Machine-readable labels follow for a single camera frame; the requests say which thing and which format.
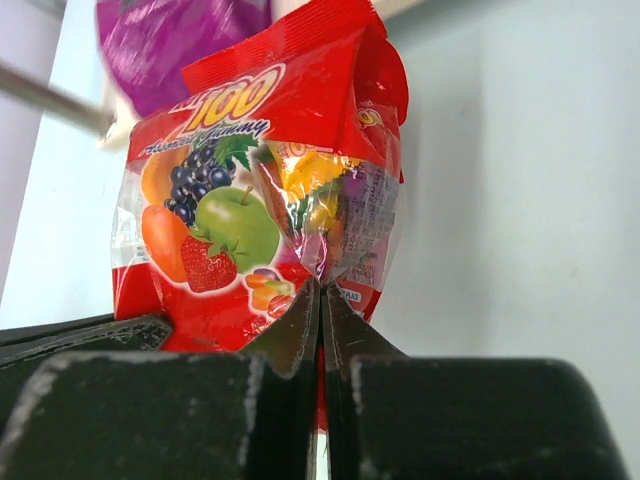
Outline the red assorted gummy bag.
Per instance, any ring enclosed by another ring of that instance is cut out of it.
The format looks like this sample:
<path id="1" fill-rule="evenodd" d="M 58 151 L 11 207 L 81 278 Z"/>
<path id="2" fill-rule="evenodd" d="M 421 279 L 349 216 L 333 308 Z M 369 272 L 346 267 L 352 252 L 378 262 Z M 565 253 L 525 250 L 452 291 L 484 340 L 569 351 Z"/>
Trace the red assorted gummy bag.
<path id="1" fill-rule="evenodd" d="M 309 1 L 187 64 L 188 94 L 130 137 L 111 239 L 114 315 L 166 349 L 243 348 L 305 283 L 369 319 L 403 181 L 408 82 L 369 1 Z"/>

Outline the purple grape gummy bag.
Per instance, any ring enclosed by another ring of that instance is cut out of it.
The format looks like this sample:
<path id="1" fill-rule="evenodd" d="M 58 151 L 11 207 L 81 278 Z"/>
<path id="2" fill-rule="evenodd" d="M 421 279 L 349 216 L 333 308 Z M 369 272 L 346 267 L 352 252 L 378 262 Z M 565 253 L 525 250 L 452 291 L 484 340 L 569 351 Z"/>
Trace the purple grape gummy bag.
<path id="1" fill-rule="evenodd" d="M 266 29 L 269 1 L 98 1 L 100 49 L 142 118 L 189 97 L 181 70 Z"/>

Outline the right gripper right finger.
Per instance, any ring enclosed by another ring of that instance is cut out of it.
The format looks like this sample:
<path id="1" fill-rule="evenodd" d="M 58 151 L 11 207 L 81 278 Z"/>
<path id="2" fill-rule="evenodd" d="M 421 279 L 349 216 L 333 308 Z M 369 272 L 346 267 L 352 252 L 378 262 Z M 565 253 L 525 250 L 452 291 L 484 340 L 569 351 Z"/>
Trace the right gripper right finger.
<path id="1" fill-rule="evenodd" d="M 410 357 L 340 290 L 322 291 L 334 479 L 624 479 L 598 399 L 571 364 Z"/>

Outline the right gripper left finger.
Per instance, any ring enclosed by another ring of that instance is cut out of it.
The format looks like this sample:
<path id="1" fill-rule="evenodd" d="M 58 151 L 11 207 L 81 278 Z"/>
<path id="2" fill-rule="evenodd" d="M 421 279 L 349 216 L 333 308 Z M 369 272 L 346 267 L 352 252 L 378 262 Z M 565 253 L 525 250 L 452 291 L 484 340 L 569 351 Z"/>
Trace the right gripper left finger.
<path id="1" fill-rule="evenodd" d="M 5 479 L 311 479 L 320 288 L 236 353 L 67 351 L 28 378 Z"/>

